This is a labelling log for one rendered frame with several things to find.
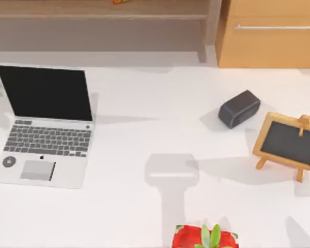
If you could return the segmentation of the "dark grey speaker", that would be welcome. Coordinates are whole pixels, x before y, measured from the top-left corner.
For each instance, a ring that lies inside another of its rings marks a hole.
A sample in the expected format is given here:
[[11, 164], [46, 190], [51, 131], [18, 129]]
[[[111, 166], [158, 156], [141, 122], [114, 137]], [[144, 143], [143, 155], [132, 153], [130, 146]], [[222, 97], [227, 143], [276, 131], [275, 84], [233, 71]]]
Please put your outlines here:
[[218, 118], [230, 129], [254, 116], [261, 101], [249, 90], [238, 94], [225, 102], [219, 110]]

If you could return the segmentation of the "silver open laptop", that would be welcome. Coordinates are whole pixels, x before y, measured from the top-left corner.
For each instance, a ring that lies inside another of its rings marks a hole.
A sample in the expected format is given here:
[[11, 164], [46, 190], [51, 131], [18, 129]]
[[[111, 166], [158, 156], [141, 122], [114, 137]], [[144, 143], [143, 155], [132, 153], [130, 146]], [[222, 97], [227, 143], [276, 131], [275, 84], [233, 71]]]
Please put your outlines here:
[[79, 189], [95, 128], [83, 69], [0, 63], [14, 123], [0, 183]]

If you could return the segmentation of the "wooden open shelf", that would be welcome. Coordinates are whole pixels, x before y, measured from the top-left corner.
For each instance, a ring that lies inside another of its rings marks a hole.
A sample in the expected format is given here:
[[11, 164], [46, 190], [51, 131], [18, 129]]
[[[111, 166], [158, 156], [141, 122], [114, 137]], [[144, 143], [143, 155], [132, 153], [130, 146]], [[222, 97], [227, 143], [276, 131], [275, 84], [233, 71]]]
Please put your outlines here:
[[0, 52], [195, 52], [222, 0], [0, 0]]

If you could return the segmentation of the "red plant pot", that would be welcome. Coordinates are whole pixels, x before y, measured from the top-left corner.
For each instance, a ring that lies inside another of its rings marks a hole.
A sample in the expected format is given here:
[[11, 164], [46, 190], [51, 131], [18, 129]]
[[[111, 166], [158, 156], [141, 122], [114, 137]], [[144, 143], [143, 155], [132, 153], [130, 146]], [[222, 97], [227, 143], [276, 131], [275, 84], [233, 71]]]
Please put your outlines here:
[[[228, 231], [221, 231], [219, 248], [230, 246], [239, 248], [237, 234]], [[177, 225], [173, 236], [171, 248], [195, 248], [195, 244], [201, 244], [201, 228], [191, 225]]]

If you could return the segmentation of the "green succulent plant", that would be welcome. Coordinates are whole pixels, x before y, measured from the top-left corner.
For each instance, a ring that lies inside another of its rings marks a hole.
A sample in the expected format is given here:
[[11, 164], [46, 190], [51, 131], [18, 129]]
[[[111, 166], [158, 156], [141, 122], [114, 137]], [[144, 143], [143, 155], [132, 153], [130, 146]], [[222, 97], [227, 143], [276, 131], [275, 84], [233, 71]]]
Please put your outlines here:
[[204, 224], [200, 231], [201, 243], [194, 244], [193, 248], [236, 248], [235, 239], [231, 233], [221, 231], [219, 224], [214, 225], [212, 230]]

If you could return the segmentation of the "wooden cupboard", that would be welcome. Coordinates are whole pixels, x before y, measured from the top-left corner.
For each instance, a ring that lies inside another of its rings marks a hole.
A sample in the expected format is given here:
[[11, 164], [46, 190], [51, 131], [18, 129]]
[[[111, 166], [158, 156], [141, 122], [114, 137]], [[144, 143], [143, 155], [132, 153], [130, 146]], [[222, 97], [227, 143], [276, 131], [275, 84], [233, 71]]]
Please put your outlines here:
[[222, 0], [220, 68], [310, 68], [310, 0]]

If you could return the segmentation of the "wooden framed blackboard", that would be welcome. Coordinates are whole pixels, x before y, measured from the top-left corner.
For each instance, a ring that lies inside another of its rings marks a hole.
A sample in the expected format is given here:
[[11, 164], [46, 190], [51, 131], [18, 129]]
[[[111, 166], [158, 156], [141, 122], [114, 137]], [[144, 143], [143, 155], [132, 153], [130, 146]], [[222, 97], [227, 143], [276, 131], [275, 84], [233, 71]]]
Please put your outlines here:
[[260, 157], [256, 169], [267, 161], [291, 166], [297, 169], [296, 181], [302, 182], [303, 172], [310, 171], [310, 117], [268, 112], [252, 153]]

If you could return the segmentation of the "wooden drawer front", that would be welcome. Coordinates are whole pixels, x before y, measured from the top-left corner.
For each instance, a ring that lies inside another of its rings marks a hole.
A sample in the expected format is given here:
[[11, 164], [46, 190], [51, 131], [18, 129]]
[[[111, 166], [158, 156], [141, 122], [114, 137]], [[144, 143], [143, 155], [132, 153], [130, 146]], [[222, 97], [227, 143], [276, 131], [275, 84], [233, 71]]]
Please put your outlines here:
[[310, 68], [310, 30], [240, 30], [242, 26], [310, 26], [310, 18], [231, 17], [215, 43], [220, 68]]

